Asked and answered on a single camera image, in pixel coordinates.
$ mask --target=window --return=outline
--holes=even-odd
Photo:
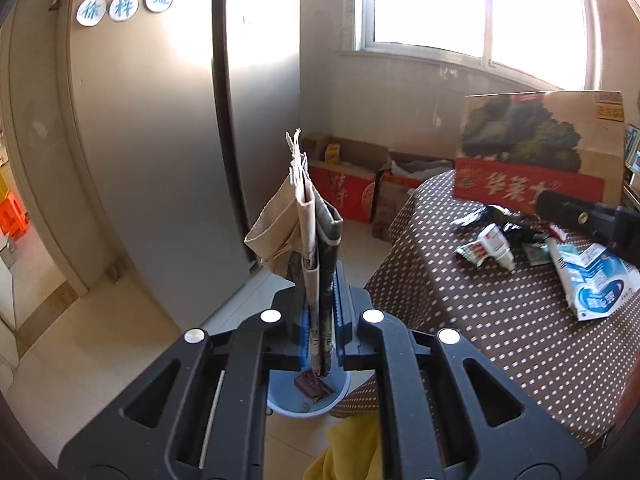
[[[590,0],[364,0],[366,50],[491,70],[535,88],[593,88]]]

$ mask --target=window sill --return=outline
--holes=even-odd
[[[519,70],[498,64],[482,66],[479,59],[456,52],[449,52],[429,47],[412,46],[396,43],[388,43],[384,46],[367,47],[361,50],[340,51],[344,56],[370,56],[386,59],[407,59],[436,65],[455,65],[470,72],[479,72],[490,75],[492,78],[509,83],[517,83],[526,86],[524,91],[553,91],[561,90],[557,86],[537,79]]]

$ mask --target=gray refrigerator door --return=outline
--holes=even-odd
[[[300,127],[300,0],[214,0],[214,9],[214,47],[217,53],[225,41],[232,142],[252,225],[288,175],[285,132]],[[225,37],[217,33],[221,15]]]
[[[128,21],[76,22],[70,84],[95,189],[173,320],[199,325],[249,277],[226,181],[212,78],[211,0],[144,0]]]

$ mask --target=brown floor threshold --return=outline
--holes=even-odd
[[[44,334],[44,331],[77,299],[78,295],[69,282],[64,282],[18,327],[15,332],[15,341],[20,359]]]

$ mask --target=blue bucket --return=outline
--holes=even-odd
[[[338,402],[344,399],[351,384],[351,372],[338,366],[335,349],[331,355],[331,371],[323,377],[324,384],[330,386],[334,392],[315,404],[296,388],[293,380],[302,372],[283,372],[272,370],[269,375],[269,392],[267,405],[276,413],[293,418],[311,418],[324,415]]]

